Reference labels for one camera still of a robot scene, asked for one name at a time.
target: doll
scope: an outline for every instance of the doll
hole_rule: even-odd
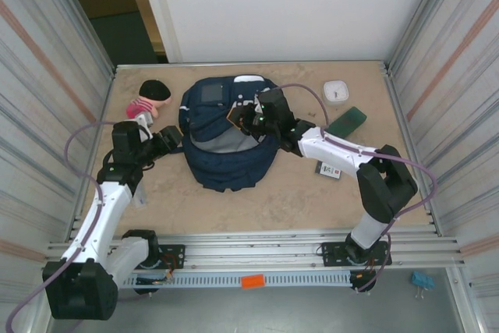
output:
[[[150,112],[157,119],[157,109],[172,101],[172,93],[164,83],[158,80],[145,81],[139,90],[139,97],[132,101],[126,109],[129,119],[134,119],[141,112]]]

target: small white container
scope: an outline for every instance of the small white container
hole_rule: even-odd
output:
[[[328,81],[324,84],[322,97],[328,105],[342,105],[349,98],[349,89],[343,81]]]

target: tan table surface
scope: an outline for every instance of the tan table surface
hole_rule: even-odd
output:
[[[344,80],[349,87],[345,105],[327,106],[330,121],[355,105],[367,120],[350,137],[355,143],[382,147],[390,144],[406,156],[402,135],[388,97],[378,62],[310,62],[229,66],[154,66],[120,69],[113,84],[106,119],[126,118],[126,107],[136,98],[144,80],[158,79],[172,92],[173,101],[160,108],[152,130],[178,124],[182,94],[197,80],[209,76],[260,74],[277,85],[304,83],[321,92],[324,82]],[[313,96],[299,88],[286,88],[295,117],[324,124]],[[111,150],[111,127],[106,126],[97,151],[94,175]],[[314,173],[315,160],[279,151],[274,164],[256,188],[217,193],[193,178],[183,154],[167,155],[144,173],[147,205],[130,204],[116,234],[130,228],[153,229],[159,235],[175,233],[238,232],[306,228],[353,228],[364,210],[357,181],[342,173],[339,180]],[[92,190],[87,195],[89,207]],[[401,218],[398,225],[428,224],[421,207]]]

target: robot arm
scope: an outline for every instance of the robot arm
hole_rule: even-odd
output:
[[[320,127],[295,119],[282,90],[264,91],[254,103],[234,107],[228,120],[256,140],[264,135],[276,136],[281,149],[323,161],[357,179],[366,213],[348,235],[345,247],[355,264],[369,258],[390,221],[417,193],[416,182],[404,164],[362,154],[370,151],[400,156],[394,147],[385,145],[378,150],[331,134],[327,138],[332,142],[327,142]]]
[[[118,289],[126,277],[138,264],[157,260],[157,238],[152,231],[131,233],[111,254],[108,251],[123,211],[139,194],[143,169],[169,154],[181,139],[176,126],[151,133],[141,116],[114,125],[113,150],[97,174],[104,198],[97,224],[91,230],[99,203],[96,192],[71,246],[60,261],[48,262],[43,270],[44,280],[51,277],[81,247],[83,237],[91,230],[85,247],[46,289],[54,318],[107,320],[114,312]]]

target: orange label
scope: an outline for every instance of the orange label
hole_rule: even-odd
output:
[[[263,288],[265,286],[265,277],[263,275],[253,275],[241,277],[243,289]]]

